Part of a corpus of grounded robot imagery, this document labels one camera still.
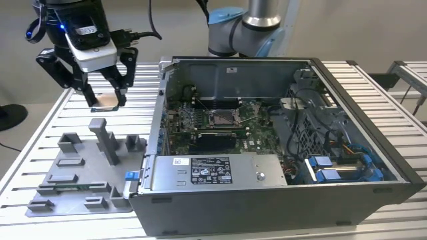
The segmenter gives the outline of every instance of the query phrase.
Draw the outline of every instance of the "green circuit board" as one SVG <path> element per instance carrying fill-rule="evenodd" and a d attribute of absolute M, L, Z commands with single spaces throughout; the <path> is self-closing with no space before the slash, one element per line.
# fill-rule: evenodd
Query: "green circuit board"
<path fill-rule="evenodd" d="M 281 140 L 269 116 L 269 107 L 262 103 L 245 102 L 238 109 L 185 109 L 182 116 L 169 119 L 171 155 L 245 154 L 285 155 Z M 201 134 L 221 133 L 237 136 L 235 148 L 194 152 Z"/>

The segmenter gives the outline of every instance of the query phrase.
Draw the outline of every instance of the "screw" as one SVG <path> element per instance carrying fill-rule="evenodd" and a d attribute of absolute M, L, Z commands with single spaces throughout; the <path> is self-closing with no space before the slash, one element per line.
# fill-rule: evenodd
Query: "screw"
<path fill-rule="evenodd" d="M 263 180 L 266 179 L 266 174 L 265 174 L 263 172 L 258 172 L 258 173 L 257 173 L 257 179 L 258 179 L 259 181 L 263 181 Z"/>

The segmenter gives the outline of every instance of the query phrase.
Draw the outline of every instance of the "collaborative robot arm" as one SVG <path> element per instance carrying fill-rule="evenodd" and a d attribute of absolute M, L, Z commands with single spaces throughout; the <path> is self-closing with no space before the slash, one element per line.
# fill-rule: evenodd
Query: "collaborative robot arm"
<path fill-rule="evenodd" d="M 110 31 L 102 0 L 35 0 L 34 9 L 39 18 L 33 22 L 26 39 L 37 44 L 46 34 L 55 48 L 42 51 L 37 61 L 65 88 L 74 88 L 86 98 L 90 107 L 123 107 L 126 94 L 134 86 L 139 50 L 133 45 L 145 37 L 162 40 L 153 21 L 150 0 L 150 23 L 153 32 L 133 33 L 133 30 Z M 127 74 L 118 69 L 118 59 L 127 67 Z M 117 101 L 97 98 L 89 83 L 89 73 L 101 72 L 110 81 Z"/>

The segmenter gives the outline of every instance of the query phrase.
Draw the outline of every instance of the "orange wire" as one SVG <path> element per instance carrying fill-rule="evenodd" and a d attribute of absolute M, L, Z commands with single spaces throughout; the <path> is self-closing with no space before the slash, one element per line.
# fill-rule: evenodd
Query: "orange wire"
<path fill-rule="evenodd" d="M 356 154 L 356 152 L 346 146 L 346 144 L 342 144 L 342 146 L 352 154 Z"/>

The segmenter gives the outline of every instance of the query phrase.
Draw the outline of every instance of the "slotted metal surface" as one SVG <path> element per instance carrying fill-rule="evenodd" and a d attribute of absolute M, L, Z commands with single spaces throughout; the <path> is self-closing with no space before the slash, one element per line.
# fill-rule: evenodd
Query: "slotted metal surface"
<path fill-rule="evenodd" d="M 368 77 L 358 66 L 346 62 L 325 63 L 354 100 L 408 162 L 427 181 L 427 130 L 398 105 L 397 101 Z M 23 239 L 139 239 L 150 238 L 134 212 L 58 217 L 26 217 L 26 205 L 34 199 L 54 159 L 59 153 L 58 141 L 63 133 L 78 132 L 82 139 L 95 139 L 89 131 L 93 118 L 109 121 L 110 131 L 118 138 L 130 133 L 149 138 L 154 106 L 158 96 L 159 65 L 141 63 L 135 87 L 131 88 L 129 104 L 119 112 L 91 113 L 85 98 L 66 91 L 53 112 L 21 154 L 7 176 L 0 182 L 0 236 Z M 111 92 L 110 84 L 99 74 L 90 82 L 98 93 Z M 385 206 L 369 219 L 353 227 L 334 227 L 281 232 L 218 235 L 189 238 L 217 239 L 329 239 L 329 240 L 401 240 L 427 239 L 427 189 L 406 203 Z"/>
<path fill-rule="evenodd" d="M 406 61 L 394 62 L 390 73 L 397 74 L 402 80 L 427 98 L 427 62 Z"/>

